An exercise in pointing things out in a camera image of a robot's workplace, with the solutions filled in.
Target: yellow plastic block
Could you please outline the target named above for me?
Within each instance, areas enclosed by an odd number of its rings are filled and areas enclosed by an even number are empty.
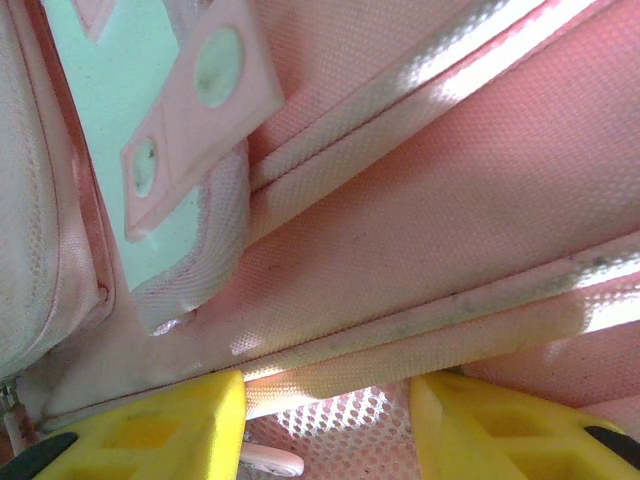
[[[232,480],[246,420],[240,372],[219,372],[88,418],[36,480]]]
[[[423,480],[640,480],[583,428],[577,410],[447,372],[411,380]]]

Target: pink plastic tab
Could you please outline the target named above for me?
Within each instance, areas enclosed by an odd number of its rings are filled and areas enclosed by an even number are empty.
[[[73,0],[82,29],[92,42],[97,42],[111,16],[115,0]]]
[[[283,104],[252,0],[216,0],[122,150],[126,238],[137,241],[156,228]]]

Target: yellow plastic piece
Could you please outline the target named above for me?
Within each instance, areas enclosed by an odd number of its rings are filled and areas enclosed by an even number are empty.
[[[577,410],[447,372],[411,380],[423,480],[640,480],[583,428]]]
[[[55,434],[79,439],[36,480],[235,480],[246,420],[240,372],[218,372]]]

